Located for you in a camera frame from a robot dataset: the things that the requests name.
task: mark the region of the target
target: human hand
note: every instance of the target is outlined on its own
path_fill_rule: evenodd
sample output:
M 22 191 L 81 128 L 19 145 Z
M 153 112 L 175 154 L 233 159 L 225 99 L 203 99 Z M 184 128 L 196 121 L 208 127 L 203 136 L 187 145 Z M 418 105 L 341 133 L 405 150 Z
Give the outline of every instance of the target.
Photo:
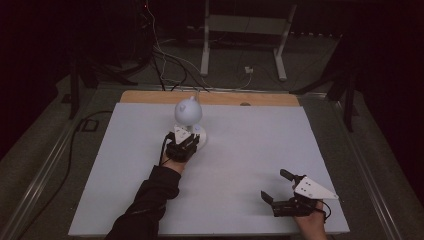
M 317 202 L 317 209 L 322 210 L 323 203 Z M 326 240 L 327 236 L 324 229 L 324 213 L 313 211 L 309 216 L 293 217 L 300 228 L 302 236 L 306 240 Z
M 162 161 L 160 163 L 160 166 L 170 168 L 181 175 L 185 169 L 186 164 L 187 162 L 176 162 L 168 158 L 166 154 L 164 154 L 162 156 Z

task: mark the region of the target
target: wire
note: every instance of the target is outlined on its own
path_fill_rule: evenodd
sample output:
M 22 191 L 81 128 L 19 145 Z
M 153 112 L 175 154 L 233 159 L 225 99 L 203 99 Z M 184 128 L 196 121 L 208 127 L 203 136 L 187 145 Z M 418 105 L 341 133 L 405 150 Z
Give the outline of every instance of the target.
M 159 156 L 159 162 L 158 162 L 158 166 L 161 166 L 162 164 L 164 164 L 165 162 L 162 163 L 162 158 L 163 158 L 163 153 L 165 152 L 165 145 L 166 145 L 166 141 L 168 140 L 172 140 L 173 137 L 175 138 L 175 136 L 173 136 L 174 134 L 172 132 L 169 132 L 165 138 L 163 139 L 163 143 L 162 143 L 162 148 L 160 150 L 160 156 Z
M 247 82 L 246 85 L 244 85 L 243 87 L 236 88 L 235 90 L 240 90 L 240 89 L 243 89 L 243 88 L 249 86 L 250 82 L 252 82 L 252 75 L 253 75 L 253 73 L 249 73 L 249 81 Z
M 69 154 L 68 154 L 68 164 L 67 164 L 67 167 L 66 167 L 65 176 L 63 177 L 62 181 L 59 184 L 59 187 L 56 189 L 56 191 L 53 193 L 53 195 L 44 204 L 44 206 L 41 208 L 41 210 L 32 218 L 32 220 L 28 223 L 28 225 L 26 226 L 26 228 L 21 232 L 21 234 L 17 238 L 18 240 L 21 239 L 25 235 L 25 233 L 28 231 L 28 229 L 41 216 L 41 214 L 43 214 L 43 212 L 46 210 L 46 208 L 50 205 L 50 203 L 53 202 L 53 200 L 56 198 L 57 194 L 60 192 L 60 190 L 62 190 L 62 187 L 65 185 L 65 182 L 68 179 L 69 174 L 71 172 L 71 167 L 72 167 L 72 152 L 73 152 L 72 150 L 73 150 L 73 143 L 74 143 L 74 139 L 75 139 L 76 133 L 80 130 L 80 128 L 81 128 L 81 126 L 82 126 L 83 123 L 85 123 L 86 121 L 90 120 L 90 117 L 92 117 L 94 115 L 97 115 L 97 114 L 101 114 L 101 113 L 112 113 L 112 111 L 99 111 L 99 112 L 92 113 L 92 114 L 88 115 L 87 117 L 81 119 L 80 122 L 78 123 L 77 127 L 74 129 L 74 131 L 72 133 L 72 136 L 71 136 L 71 140 L 70 140 L 70 147 L 69 147 Z
M 174 56 L 174 55 L 171 55 L 171 54 L 169 54 L 169 53 L 165 53 L 164 51 L 162 51 L 162 49 L 161 49 L 161 47 L 160 47 L 160 44 L 159 44 L 159 41 L 158 41 L 158 37 L 157 37 L 157 34 L 156 34 L 156 30 L 155 30 L 155 23 L 156 23 L 156 19 L 155 19 L 155 16 L 153 15 L 153 13 L 150 11 L 150 8 L 149 8 L 149 0 L 146 0 L 146 9 L 147 9 L 147 11 L 149 12 L 149 14 L 151 15 L 151 17 L 152 17 L 152 26 L 153 26 L 153 34 L 154 34 L 154 37 L 155 37 L 155 40 L 156 40 L 156 45 L 157 46 L 153 46 L 153 48 L 155 48 L 155 49 L 157 49 L 161 54 L 162 54 L 162 59 L 163 59 L 163 61 L 164 61 L 164 63 L 163 63 L 163 65 L 162 65 L 162 72 L 161 72 L 161 74 L 160 74 L 160 78 L 162 79 L 162 80 L 168 80 L 168 81 L 174 81 L 174 82 L 178 82 L 178 81 L 175 81 L 175 80 L 173 80 L 173 79 L 163 79 L 163 74 L 164 74 L 164 72 L 165 72 L 165 66 L 166 66 L 166 56 L 168 56 L 168 57 L 172 57 L 172 58 L 174 58 L 174 59 L 178 59 L 178 60 L 181 60 L 181 61 L 184 61 L 184 62 L 186 62 L 186 63 L 188 63 L 188 64 L 190 64 L 194 69 L 196 69 L 196 71 L 200 74 L 200 70 L 193 64 L 193 63 L 191 63 L 190 61 L 188 61 L 188 60 L 186 60 L 186 59 L 183 59 L 183 58 L 180 58 L 180 57 L 177 57 L 177 56 Z M 197 80 L 193 77 L 193 75 L 190 73 L 190 71 L 187 71 L 187 73 L 193 78 L 193 80 L 197 83 L 197 84 L 199 84 L 200 85 L 200 83 L 198 83 L 197 82 Z M 209 86 L 208 84 L 206 84 L 206 82 L 205 82 L 205 80 L 203 79 L 203 77 L 201 77 L 201 79 L 202 79 L 202 81 L 203 81 L 203 83 L 206 85 L 206 86 L 208 86 L 208 87 L 210 87 L 210 88 L 213 88 L 213 87 L 211 87 L 211 86 Z M 209 90 L 207 90 L 204 86 L 201 86 L 202 88 L 203 88 L 203 90 L 205 90 L 205 91 L 207 91 L 207 92 L 209 92 Z
M 325 215 L 324 214 L 324 222 L 331 216 L 331 208 L 330 208 L 330 206 L 328 206 L 328 204 L 327 203 L 325 203 L 324 201 L 322 201 L 322 200 L 318 200 L 319 202 L 322 202 L 322 204 L 324 204 L 327 208 L 328 208 L 328 215 Z
M 203 90 L 205 90 L 206 92 L 209 92 L 209 90 L 208 89 L 206 89 L 202 84 L 200 84 L 197 80 L 196 80 L 196 78 L 193 76 L 193 74 L 179 61 L 179 60 L 183 60 L 183 61 L 186 61 L 186 60 L 184 60 L 184 59 L 182 59 L 182 58 L 179 58 L 179 57 L 176 57 L 176 56 L 173 56 L 173 55 L 170 55 L 170 54 L 167 54 L 167 53 L 164 53 L 164 52 L 160 52 L 161 54 L 165 54 L 165 57 L 168 57 L 168 58 L 170 58 L 171 60 L 168 60 L 168 61 L 170 61 L 170 62 L 173 62 L 173 63 L 175 63 L 175 64 L 178 64 L 183 70 L 184 70 L 184 72 L 185 72 L 185 74 L 188 74 L 190 77 L 191 77 L 191 79 L 193 79 L 193 81 L 199 86 L 199 87 L 201 87 L 201 88 L 203 88 Z M 173 82 L 177 82 L 177 84 L 172 88 L 172 89 L 174 89 L 175 87 L 177 87 L 177 86 L 179 86 L 179 85 L 181 85 L 183 82 L 185 82 L 185 80 L 186 80 L 186 78 L 184 78 L 184 80 L 182 80 L 182 81 L 175 81 L 175 80 L 173 80 Z
M 154 53 L 153 54 L 154 57 L 158 57 L 157 55 L 155 55 L 155 53 L 157 53 L 157 52 L 153 51 L 153 53 Z M 172 83 L 172 84 L 175 84 L 176 83 L 178 85 L 178 84 L 181 84 L 182 82 L 186 81 L 186 79 L 187 79 L 187 69 L 179 61 L 170 61 L 170 62 L 172 62 L 172 63 L 174 63 L 176 65 L 179 65 L 184 70 L 185 76 L 184 76 L 183 80 L 181 80 L 181 81 L 159 77 L 159 79 L 161 80 L 161 82 L 166 81 L 166 82 L 169 82 L 169 83 Z
M 160 72 L 159 72 L 158 64 L 156 63 L 156 59 L 154 57 L 152 57 L 152 62 L 153 62 L 153 65 L 154 65 L 154 69 L 156 70 L 156 73 L 158 74 L 159 82 L 160 82 L 160 85 L 162 86 L 162 91 L 166 91 L 165 85 L 163 84 L 163 81 L 160 78 Z
M 335 46 L 329 47 L 319 58 L 317 58 L 316 60 L 314 60 L 310 64 L 308 64 L 306 67 L 304 67 L 303 70 L 294 79 L 292 86 L 291 87 L 288 87 L 287 90 L 288 91 L 293 91 L 293 89 L 296 86 L 297 81 L 299 80 L 300 76 L 302 76 L 302 74 L 304 74 L 306 72 L 306 70 L 308 70 L 310 67 L 312 67 L 316 63 L 322 61 L 322 59 L 324 59 L 324 57 L 326 57 L 330 52 L 332 52 L 331 50 L 334 51 L 334 49 L 336 49 L 336 47 L 337 47 L 337 44 Z
M 261 68 L 264 72 L 265 72 L 265 74 L 268 76 L 268 79 L 271 79 L 271 80 L 273 80 L 274 81 L 274 83 L 276 83 L 277 85 L 279 85 L 279 87 L 281 87 L 282 89 L 283 89 L 283 91 L 287 91 L 286 90 L 286 88 L 283 86 L 284 85 L 284 83 L 283 82 L 281 82 L 281 81 L 279 81 L 279 80 L 277 80 L 277 79 L 275 79 L 275 77 L 273 77 L 272 75 L 271 75 L 271 73 L 269 73 L 269 71 L 264 67 L 264 66 L 262 66 L 262 65 L 260 65 L 260 64 L 253 64 L 252 65 L 252 68 L 254 68 L 254 67 L 259 67 L 259 68 Z
M 160 165 L 163 166 L 166 162 L 168 162 L 169 160 L 171 160 L 170 158 L 166 159 L 165 161 L 163 161 Z
M 184 79 L 181 81 L 171 81 L 171 83 L 176 83 L 174 84 L 174 86 L 171 88 L 171 91 L 173 91 L 176 87 L 180 86 L 187 80 L 187 76 L 190 74 L 190 76 L 194 79 L 193 75 L 191 75 L 191 73 L 187 70 L 187 68 L 184 67 L 184 65 L 178 61 L 177 59 L 173 59 L 171 58 L 171 60 L 169 60 L 169 62 L 174 63 L 176 65 L 179 65 L 183 70 L 184 70 Z
M 246 27 L 244 27 L 243 35 L 246 34 L 246 31 L 247 31 L 247 28 L 249 27 L 249 25 L 250 25 L 250 17 L 249 17 L 249 20 L 247 21 Z M 238 73 L 238 69 L 240 67 L 240 62 L 241 62 L 241 58 L 242 58 L 243 54 L 244 54 L 244 49 L 242 49 L 240 56 L 239 56 L 239 60 L 237 61 L 236 74 Z

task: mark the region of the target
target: white metal frame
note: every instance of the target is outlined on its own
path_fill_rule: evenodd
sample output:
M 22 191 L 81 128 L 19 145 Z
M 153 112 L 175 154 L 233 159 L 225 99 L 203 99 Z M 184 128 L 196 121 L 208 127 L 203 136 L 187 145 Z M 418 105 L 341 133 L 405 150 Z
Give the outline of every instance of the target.
M 208 76 L 209 72 L 209 32 L 210 31 L 226 31 L 226 32 L 249 32 L 281 35 L 280 45 L 274 49 L 275 65 L 277 67 L 278 79 L 281 81 L 287 80 L 286 71 L 284 69 L 283 59 L 281 57 L 287 37 L 290 32 L 291 22 L 294 13 L 296 12 L 296 5 L 292 5 L 289 15 L 286 19 L 275 18 L 250 18 L 239 16 L 224 16 L 224 15 L 211 15 L 209 12 L 209 0 L 205 2 L 205 34 L 203 44 L 202 63 L 200 66 L 200 74 L 203 77 Z

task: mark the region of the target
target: table leg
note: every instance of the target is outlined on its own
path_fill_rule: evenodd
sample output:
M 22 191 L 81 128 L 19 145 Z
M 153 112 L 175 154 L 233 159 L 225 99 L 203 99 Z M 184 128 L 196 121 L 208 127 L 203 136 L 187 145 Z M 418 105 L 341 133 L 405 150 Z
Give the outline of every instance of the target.
M 287 75 L 286 70 L 284 69 L 283 59 L 281 57 L 283 53 L 284 46 L 287 41 L 287 37 L 290 33 L 290 26 L 293 21 L 294 13 L 296 12 L 297 5 L 292 5 L 290 8 L 289 16 L 287 17 L 287 23 L 284 29 L 283 34 L 281 35 L 281 42 L 278 48 L 274 49 L 274 58 L 275 58 L 275 65 L 277 66 L 277 72 L 278 72 L 278 79 L 280 81 L 286 81 Z
M 71 80 L 71 114 L 69 119 L 73 119 L 79 110 L 79 74 L 78 60 L 76 53 L 70 56 L 70 80 Z
M 202 63 L 200 65 L 200 75 L 208 76 L 209 68 L 209 0 L 205 1 L 205 36 L 203 42 Z

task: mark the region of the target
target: small white object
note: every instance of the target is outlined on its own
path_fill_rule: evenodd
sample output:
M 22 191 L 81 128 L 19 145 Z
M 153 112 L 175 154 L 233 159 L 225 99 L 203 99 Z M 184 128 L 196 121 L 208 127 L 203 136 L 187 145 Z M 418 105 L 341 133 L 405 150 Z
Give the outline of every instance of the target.
M 188 137 L 190 137 L 191 132 L 187 131 L 187 127 L 178 126 L 175 124 L 174 126 L 174 134 L 175 134 L 175 142 L 180 144 L 184 142 Z
M 202 108 L 200 104 L 191 96 L 184 99 L 175 106 L 175 120 L 183 126 L 193 126 L 202 119 Z
M 244 67 L 244 70 L 246 71 L 246 73 L 253 73 L 253 68 L 250 66 Z
M 337 194 L 319 185 L 314 180 L 304 177 L 294 191 L 310 199 L 338 199 Z
M 200 135 L 199 143 L 197 144 L 197 150 L 199 150 L 206 144 L 206 131 L 199 124 L 195 124 L 193 126 L 192 133 Z

